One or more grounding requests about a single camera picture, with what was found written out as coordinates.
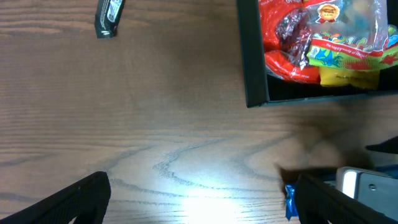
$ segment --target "wood grain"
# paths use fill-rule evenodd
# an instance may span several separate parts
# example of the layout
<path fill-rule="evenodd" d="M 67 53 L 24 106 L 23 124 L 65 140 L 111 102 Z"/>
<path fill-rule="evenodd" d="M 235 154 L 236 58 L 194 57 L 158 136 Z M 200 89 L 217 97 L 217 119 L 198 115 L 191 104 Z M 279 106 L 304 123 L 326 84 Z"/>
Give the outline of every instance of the wood grain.
<path fill-rule="evenodd" d="M 96 3 L 0 2 L 0 217 L 104 170 L 105 223 L 287 223 L 282 169 L 397 162 L 396 96 L 247 109 L 234 0 Z"/>

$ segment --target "brown wood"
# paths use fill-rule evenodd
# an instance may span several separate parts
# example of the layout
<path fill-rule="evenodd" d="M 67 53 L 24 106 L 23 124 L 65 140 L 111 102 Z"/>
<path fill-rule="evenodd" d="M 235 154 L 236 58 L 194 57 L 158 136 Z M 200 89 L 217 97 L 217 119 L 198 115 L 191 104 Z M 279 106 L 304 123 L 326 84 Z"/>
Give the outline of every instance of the brown wood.
<path fill-rule="evenodd" d="M 96 4 L 0 1 L 0 217 L 104 170 L 105 223 L 287 223 L 281 170 L 397 162 L 396 96 L 247 109 L 235 0 Z"/>

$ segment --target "yellow wrapper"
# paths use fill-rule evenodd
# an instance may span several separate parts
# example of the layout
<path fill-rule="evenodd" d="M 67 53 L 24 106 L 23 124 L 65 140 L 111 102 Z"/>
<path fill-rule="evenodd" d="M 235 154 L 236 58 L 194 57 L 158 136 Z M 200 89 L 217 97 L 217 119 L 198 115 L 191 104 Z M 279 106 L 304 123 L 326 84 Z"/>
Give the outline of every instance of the yellow wrapper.
<path fill-rule="evenodd" d="M 379 86 L 380 71 L 359 72 L 354 70 L 341 70 L 320 67 L 322 86 L 353 85 L 358 88 L 376 90 Z"/>

